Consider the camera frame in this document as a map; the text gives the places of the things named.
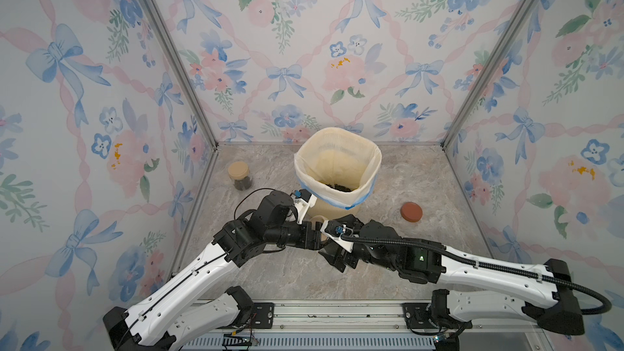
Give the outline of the red jar lid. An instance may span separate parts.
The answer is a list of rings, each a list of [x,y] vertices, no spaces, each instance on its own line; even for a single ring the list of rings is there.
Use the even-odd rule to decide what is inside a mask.
[[[423,209],[415,202],[405,202],[400,209],[401,217],[410,223],[417,223],[423,218]]]

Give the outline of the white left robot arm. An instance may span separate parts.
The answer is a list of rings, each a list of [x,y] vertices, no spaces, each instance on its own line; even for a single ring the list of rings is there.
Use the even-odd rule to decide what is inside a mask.
[[[104,315],[113,349],[179,350],[208,331],[243,328],[251,319],[254,302],[242,287],[230,287],[200,306],[196,300],[222,278],[265,254],[267,245],[319,250],[319,231],[305,219],[316,202],[316,196],[305,189],[291,194],[272,190],[256,208],[236,214],[159,290],[136,305],[115,307]]]

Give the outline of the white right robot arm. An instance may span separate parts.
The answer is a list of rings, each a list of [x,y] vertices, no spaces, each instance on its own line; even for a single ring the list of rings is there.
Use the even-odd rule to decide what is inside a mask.
[[[566,262],[543,265],[490,260],[439,242],[400,237],[376,221],[361,223],[353,215],[315,225],[321,255],[344,271],[359,263],[394,271],[415,284],[458,284],[475,288],[464,296],[439,289],[432,294],[430,317],[441,327],[485,317],[512,317],[566,336],[585,333],[583,314]]]

